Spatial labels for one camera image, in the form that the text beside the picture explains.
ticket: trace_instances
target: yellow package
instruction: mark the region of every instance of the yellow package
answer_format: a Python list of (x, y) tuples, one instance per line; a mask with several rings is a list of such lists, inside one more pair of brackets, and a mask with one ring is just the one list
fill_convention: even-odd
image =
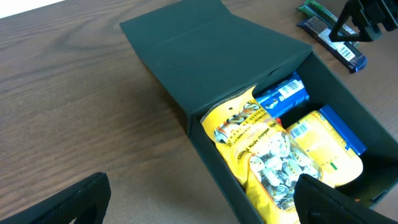
[(347, 184), (363, 171), (361, 159), (318, 111), (312, 111), (287, 131), (321, 168), (331, 175), (336, 186)]
[(253, 98), (253, 89), (218, 103), (201, 123), (263, 220), (298, 223), (293, 194), (299, 175), (310, 174), (334, 186)]

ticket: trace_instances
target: box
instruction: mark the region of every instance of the box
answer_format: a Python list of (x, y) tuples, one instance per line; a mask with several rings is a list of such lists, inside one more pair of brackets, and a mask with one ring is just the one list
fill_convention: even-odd
[(262, 220), (199, 120), (218, 101), (255, 83), (256, 94), (295, 70), (310, 101), (289, 111), (284, 126), (329, 104), (368, 148), (361, 155), (362, 175), (336, 190), (372, 206), (396, 184), (398, 143), (310, 45), (234, 16), (219, 0), (183, 0), (121, 27), (184, 111), (187, 136), (241, 223)]

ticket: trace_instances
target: dark blue snack bar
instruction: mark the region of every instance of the dark blue snack bar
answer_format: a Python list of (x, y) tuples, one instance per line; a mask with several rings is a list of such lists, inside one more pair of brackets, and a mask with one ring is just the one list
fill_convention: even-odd
[(322, 107), (319, 112), (329, 121), (336, 129), (340, 136), (347, 142), (347, 147), (351, 147), (357, 155), (361, 155), (366, 151), (366, 146), (358, 139), (358, 137), (350, 130), (347, 124), (336, 114), (329, 106)]
[(350, 42), (332, 42), (329, 39), (331, 27), (320, 20), (317, 16), (304, 20), (297, 24), (333, 56), (335, 56), (351, 73), (363, 69), (368, 59)]
[(294, 72), (284, 81), (258, 94), (257, 102), (273, 117), (278, 118), (291, 108), (309, 99), (299, 75)]

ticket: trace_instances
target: table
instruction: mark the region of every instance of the table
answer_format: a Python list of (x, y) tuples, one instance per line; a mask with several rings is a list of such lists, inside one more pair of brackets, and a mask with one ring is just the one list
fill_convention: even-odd
[[(0, 218), (106, 172), (104, 223), (237, 223), (186, 137), (177, 105), (119, 23), (173, 0), (67, 0), (0, 20)], [(398, 138), (398, 31), (361, 44), (350, 75), (303, 30), (300, 0), (225, 0), (232, 13), (314, 46)], [(344, 1), (326, 2), (339, 14)], [(376, 211), (398, 220), (398, 188)]]

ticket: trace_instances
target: box lid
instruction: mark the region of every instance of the box lid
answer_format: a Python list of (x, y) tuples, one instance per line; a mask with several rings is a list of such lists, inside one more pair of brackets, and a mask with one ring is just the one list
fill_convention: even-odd
[(183, 0), (120, 25), (139, 58), (186, 112), (188, 132), (194, 114), (312, 51), (232, 15), (219, 0)]

